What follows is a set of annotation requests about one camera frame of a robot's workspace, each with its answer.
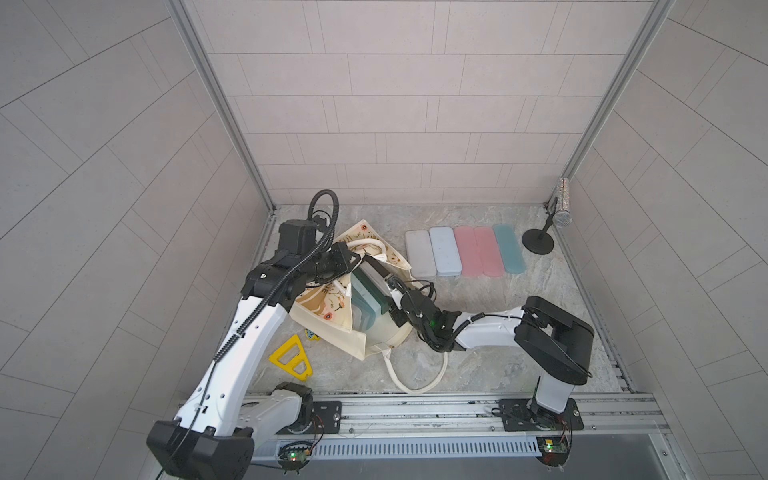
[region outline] yellow triangle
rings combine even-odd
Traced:
[[[288,363],[282,363],[280,359],[283,358],[283,355],[288,353],[294,346],[299,347],[299,354],[288,360]],[[307,377],[312,375],[312,366],[310,365],[310,360],[306,358],[304,347],[301,344],[301,340],[299,340],[298,335],[290,337],[283,345],[275,350],[275,353],[270,355],[270,362],[295,376],[302,382],[305,382]],[[295,368],[301,365],[302,362],[304,362],[306,369],[302,373],[298,373]]]

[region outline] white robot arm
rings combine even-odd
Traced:
[[[313,208],[324,194],[333,198],[333,215],[316,241],[323,225],[312,219]],[[435,351],[510,346],[531,355],[546,371],[528,404],[532,417],[539,411],[562,413],[574,386],[586,383],[594,336],[588,324],[537,296],[503,312],[440,310],[378,260],[352,253],[343,242],[331,243],[337,211],[336,195],[321,190],[310,204],[308,219],[283,223],[275,256],[248,274],[227,339],[202,380],[174,420],[155,422],[147,437],[147,446],[170,475],[240,480],[254,447],[283,427],[301,431],[311,423],[312,392],[292,383],[280,384],[269,400],[255,406],[247,427],[238,425],[238,419],[266,345],[307,283],[329,283],[363,262],[367,265],[361,271],[389,298],[392,320],[411,323]],[[551,335],[543,330],[549,326]]]

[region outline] microphone stand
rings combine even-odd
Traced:
[[[552,252],[554,249],[554,239],[552,238],[552,235],[547,233],[547,230],[549,230],[549,227],[552,226],[552,218],[554,217],[554,212],[556,212],[557,209],[558,199],[555,198],[554,208],[552,208],[552,213],[547,215],[547,221],[544,224],[544,228],[541,230],[538,228],[531,228],[530,230],[523,233],[523,247],[527,248],[533,253],[536,253],[537,255],[546,255]]]

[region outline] mounting plate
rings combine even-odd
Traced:
[[[312,414],[317,415],[323,420],[325,426],[325,433],[339,433],[339,426],[341,425],[341,402],[313,402]],[[303,432],[293,432],[284,427],[278,431],[277,435],[312,435],[312,424],[307,427],[307,430]]]
[[[536,426],[536,423],[531,418],[531,412],[526,406],[528,404],[527,399],[500,399],[498,401],[498,407],[503,412],[507,412],[509,415],[502,416],[502,422],[504,423],[505,432],[546,432],[546,429],[540,429]],[[571,430],[584,430],[584,421],[581,420],[581,414],[576,408],[576,401],[568,399],[568,403],[565,405],[565,410],[562,413],[565,422],[568,424],[568,428]],[[560,424],[554,425],[555,431],[562,431],[563,427]]]

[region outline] marble floor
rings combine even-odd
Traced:
[[[316,208],[331,211],[330,207]],[[306,206],[300,205],[279,208],[264,258],[270,258],[276,249],[277,227],[291,218],[306,218],[306,209]],[[368,220],[381,237],[406,255],[407,230],[509,223],[515,227],[517,235],[521,235],[529,228],[541,227],[545,212],[539,206],[528,205],[342,205],[336,233],[342,233],[362,219]],[[475,279],[438,277],[435,281],[438,293],[435,304],[445,310],[493,312],[520,306],[528,296],[538,295],[593,323],[556,239],[554,251],[549,255],[534,255],[523,249],[523,257],[526,271],[520,275]],[[303,327],[287,319],[272,338],[265,357],[294,333],[305,339]],[[302,341],[302,344],[313,369],[306,384],[316,392],[398,391],[379,355],[360,361],[322,340]],[[439,372],[442,354],[432,351],[413,331],[403,344],[392,351],[392,364],[400,380],[409,388],[417,389],[432,381]],[[577,391],[621,391],[597,333],[590,371],[592,377],[586,385],[577,387]],[[448,370],[433,392],[532,392],[541,372],[541,367],[519,348],[486,346],[451,352]],[[265,358],[259,364],[249,392],[271,392],[277,383],[292,379]]]

